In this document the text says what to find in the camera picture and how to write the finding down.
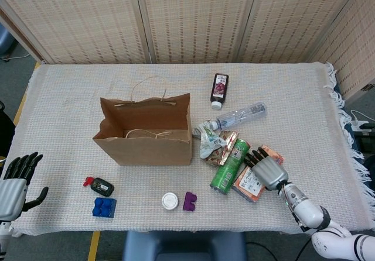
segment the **pringles can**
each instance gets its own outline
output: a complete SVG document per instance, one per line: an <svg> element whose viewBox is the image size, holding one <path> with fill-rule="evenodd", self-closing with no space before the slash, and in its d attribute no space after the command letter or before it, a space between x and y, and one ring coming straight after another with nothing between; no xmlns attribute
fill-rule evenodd
<svg viewBox="0 0 375 261"><path fill-rule="evenodd" d="M228 194L230 186L233 184L238 169L249 149L250 145L245 140L237 139L224 166L221 166L216 172L210 184L211 188L214 188L222 194Z"/></svg>

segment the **black cable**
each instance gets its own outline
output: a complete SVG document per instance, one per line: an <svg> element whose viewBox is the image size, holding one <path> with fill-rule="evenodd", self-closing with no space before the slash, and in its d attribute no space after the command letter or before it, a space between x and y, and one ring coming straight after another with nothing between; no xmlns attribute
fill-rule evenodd
<svg viewBox="0 0 375 261"><path fill-rule="evenodd" d="M302 252L305 250L305 248L307 247L307 245L309 244L309 242L311 241L311 238L309 238L309 240L305 243L305 245L301 248L301 250L299 251L298 255L297 255L297 258L295 259L295 261L298 261L299 257L301 256Z"/></svg>
<svg viewBox="0 0 375 261"><path fill-rule="evenodd" d="M275 259L275 261L278 261L277 258L276 258L276 256L272 253L272 251L270 251L264 245L261 245L260 243L257 243L257 242L247 242L246 244L247 245L257 245L257 246L260 246L261 248L264 248L265 250L267 250L272 255L272 257Z"/></svg>

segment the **red cap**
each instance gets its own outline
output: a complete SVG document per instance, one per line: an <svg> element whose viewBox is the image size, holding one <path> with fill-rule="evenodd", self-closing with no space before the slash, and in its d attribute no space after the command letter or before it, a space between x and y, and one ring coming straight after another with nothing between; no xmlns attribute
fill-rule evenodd
<svg viewBox="0 0 375 261"><path fill-rule="evenodd" d="M92 182L94 181L94 177L86 177L85 183L83 183L83 186L91 185Z"/></svg>

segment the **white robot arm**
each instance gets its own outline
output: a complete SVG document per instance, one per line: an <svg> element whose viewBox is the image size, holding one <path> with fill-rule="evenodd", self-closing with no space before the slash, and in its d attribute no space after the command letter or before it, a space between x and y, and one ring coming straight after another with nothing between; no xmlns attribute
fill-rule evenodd
<svg viewBox="0 0 375 261"><path fill-rule="evenodd" d="M10 163L4 179L0 181L0 261L5 259L6 249L13 234L11 222L22 211L28 211L41 204L46 198L48 187L43 188L40 196L31 202L25 202L26 193L35 167L43 155L37 152L16 158Z"/></svg>
<svg viewBox="0 0 375 261"><path fill-rule="evenodd" d="M324 207L316 206L296 185L288 182L288 173L261 147L247 156L245 163L253 168L268 190L278 190L302 231L318 230L311 237L316 252L328 259L375 261L375 237L353 236L331 220Z"/></svg>

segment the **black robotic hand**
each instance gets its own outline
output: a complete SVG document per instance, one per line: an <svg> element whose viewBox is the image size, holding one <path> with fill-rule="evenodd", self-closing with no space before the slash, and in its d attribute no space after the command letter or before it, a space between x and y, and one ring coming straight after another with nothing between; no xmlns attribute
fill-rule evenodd
<svg viewBox="0 0 375 261"><path fill-rule="evenodd" d="M40 196L31 202L25 202L26 193L35 167L43 155L37 152L13 160L0 181L0 221L12 222L17 219L22 211L41 204L46 198L48 187L44 187Z"/></svg>

